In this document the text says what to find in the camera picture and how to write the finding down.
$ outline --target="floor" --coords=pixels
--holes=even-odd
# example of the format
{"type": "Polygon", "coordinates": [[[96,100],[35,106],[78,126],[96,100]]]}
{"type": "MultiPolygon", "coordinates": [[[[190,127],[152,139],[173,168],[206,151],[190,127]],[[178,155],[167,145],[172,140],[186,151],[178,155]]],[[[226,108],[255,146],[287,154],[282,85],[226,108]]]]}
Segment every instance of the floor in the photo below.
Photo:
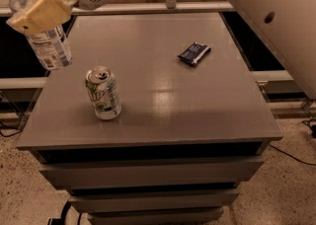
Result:
{"type": "MultiPolygon", "coordinates": [[[[273,145],[301,160],[316,163],[316,139],[301,123],[306,118],[278,119],[284,139],[273,145]]],[[[18,137],[0,139],[0,224],[44,225],[48,217],[60,215],[69,195],[56,191],[40,175],[40,165],[32,155],[15,149],[18,137]]],[[[316,168],[272,147],[266,149],[263,157],[265,164],[252,179],[239,186],[241,194],[235,202],[224,207],[219,220],[207,225],[316,224],[316,168]]],[[[70,209],[66,224],[77,224],[77,218],[78,213],[70,209]]],[[[81,225],[88,224],[87,215],[83,214],[81,225]]]]}

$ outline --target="aluminum can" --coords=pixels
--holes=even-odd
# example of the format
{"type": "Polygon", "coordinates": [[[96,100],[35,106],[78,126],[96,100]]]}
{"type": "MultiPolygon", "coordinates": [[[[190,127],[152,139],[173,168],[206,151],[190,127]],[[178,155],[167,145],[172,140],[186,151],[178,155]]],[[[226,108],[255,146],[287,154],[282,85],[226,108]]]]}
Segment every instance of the aluminum can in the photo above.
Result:
{"type": "Polygon", "coordinates": [[[119,115],[121,104],[114,73],[106,66],[96,66],[86,75],[86,87],[98,118],[112,119],[119,115]]]}

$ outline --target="can top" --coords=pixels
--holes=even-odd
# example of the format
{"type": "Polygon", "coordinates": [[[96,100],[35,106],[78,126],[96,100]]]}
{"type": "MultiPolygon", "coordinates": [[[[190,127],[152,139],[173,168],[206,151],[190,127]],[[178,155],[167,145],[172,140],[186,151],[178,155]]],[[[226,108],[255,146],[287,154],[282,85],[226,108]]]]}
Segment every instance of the can top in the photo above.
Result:
{"type": "Polygon", "coordinates": [[[96,66],[87,72],[87,81],[93,84],[106,82],[111,76],[111,70],[106,66],[96,66]]]}

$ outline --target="desk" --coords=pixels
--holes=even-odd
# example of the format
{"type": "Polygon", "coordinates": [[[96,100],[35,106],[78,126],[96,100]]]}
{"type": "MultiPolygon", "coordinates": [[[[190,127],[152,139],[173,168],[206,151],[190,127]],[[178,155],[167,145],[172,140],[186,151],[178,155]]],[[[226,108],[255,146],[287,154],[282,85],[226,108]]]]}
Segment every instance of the desk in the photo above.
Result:
{"type": "Polygon", "coordinates": [[[217,13],[79,17],[17,142],[93,224],[218,218],[282,132],[217,13]],[[177,54],[212,52],[197,67],[177,54]],[[109,66],[122,112],[94,115],[85,73],[109,66]]]}

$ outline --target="water bottle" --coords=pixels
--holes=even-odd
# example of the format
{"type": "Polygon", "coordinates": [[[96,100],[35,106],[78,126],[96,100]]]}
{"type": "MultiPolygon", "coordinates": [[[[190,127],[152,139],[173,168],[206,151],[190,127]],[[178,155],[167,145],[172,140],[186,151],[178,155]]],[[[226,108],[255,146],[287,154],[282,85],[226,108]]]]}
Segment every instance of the water bottle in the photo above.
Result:
{"type": "MultiPolygon", "coordinates": [[[[28,0],[10,0],[13,13],[26,7],[28,0]]],[[[26,36],[40,64],[48,71],[68,66],[72,62],[70,46],[62,26],[26,36]]]]}

